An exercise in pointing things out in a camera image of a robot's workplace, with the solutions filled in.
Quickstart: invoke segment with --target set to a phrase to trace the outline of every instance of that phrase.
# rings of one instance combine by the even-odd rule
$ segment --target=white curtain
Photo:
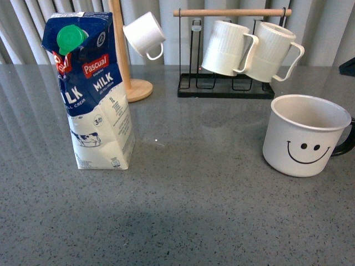
[[[296,42],[305,47],[299,65],[339,66],[355,57],[355,0],[120,0],[124,24],[129,24],[151,11],[166,36],[164,56],[156,61],[140,57],[127,44],[131,64],[188,65],[190,58],[191,25],[194,18],[181,18],[179,47],[179,18],[173,11],[181,9],[263,9],[283,7],[292,9],[285,27],[297,36]],[[0,64],[54,64],[52,55],[41,46],[45,22],[54,12],[109,11],[108,0],[6,0],[0,1]],[[227,19],[249,27],[254,19],[278,24],[280,18],[262,17],[202,17],[200,56],[209,41],[214,20]],[[194,59],[197,41],[192,44]],[[290,65],[296,56],[290,54],[283,62]]]

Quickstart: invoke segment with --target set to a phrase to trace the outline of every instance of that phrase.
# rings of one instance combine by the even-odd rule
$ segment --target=wooden rod
[[[174,17],[245,17],[245,16],[261,16],[261,17],[289,17],[292,13],[291,9],[287,9],[285,15],[283,9],[185,9],[174,10]]]
[[[131,89],[131,79],[129,73],[127,53],[126,53],[125,37],[123,33],[123,20],[122,20],[120,1],[109,0],[109,7],[110,7],[110,11],[113,14],[113,26],[115,29],[114,30],[115,46],[116,46],[118,66],[120,68],[125,90],[127,91]]]

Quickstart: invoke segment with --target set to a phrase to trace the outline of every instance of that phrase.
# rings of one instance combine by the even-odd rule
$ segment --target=pascual milk carton
[[[57,64],[78,168],[127,169],[135,137],[112,13],[53,14],[42,46]]]

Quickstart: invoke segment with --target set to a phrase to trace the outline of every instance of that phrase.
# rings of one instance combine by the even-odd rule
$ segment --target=black object
[[[355,118],[351,118],[351,130],[346,138],[346,140],[340,145],[336,146],[332,152],[331,156],[338,156],[342,154],[346,154],[348,151],[355,147]]]
[[[280,26],[283,27],[285,21],[286,8],[283,16],[280,17]],[[251,79],[247,75],[225,76],[216,73],[199,73],[200,70],[200,40],[202,23],[200,18],[195,18],[191,27],[190,39],[190,65],[188,73],[181,73],[181,9],[179,9],[179,86],[177,96],[181,98],[243,98],[243,99],[273,99],[275,96],[269,83],[263,83]],[[199,45],[197,48],[196,73],[191,72],[192,63],[192,42],[194,33],[198,33]],[[191,79],[195,79],[195,86],[191,86]]]
[[[342,75],[355,76],[355,57],[339,66],[339,72]]]

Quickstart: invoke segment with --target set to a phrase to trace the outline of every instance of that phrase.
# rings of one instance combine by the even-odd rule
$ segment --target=hanging mug
[[[293,68],[305,53],[303,46],[295,43],[296,35],[281,26],[261,22],[255,35],[259,38],[252,65],[246,75],[261,82],[270,83],[274,78],[278,81],[288,79]],[[277,72],[291,47],[296,47],[300,52],[293,61],[284,78]]]
[[[123,26],[123,32],[130,45],[136,52],[150,60],[156,60],[163,54],[163,42],[166,40],[163,30],[151,12],[145,13],[127,26]],[[151,57],[149,51],[160,45],[161,52],[156,57]]]
[[[258,45],[258,38],[248,32],[247,27],[226,21],[215,21],[202,67],[226,76],[236,76],[237,73],[247,71]],[[244,67],[239,69],[246,37],[252,38],[252,44],[247,52]]]

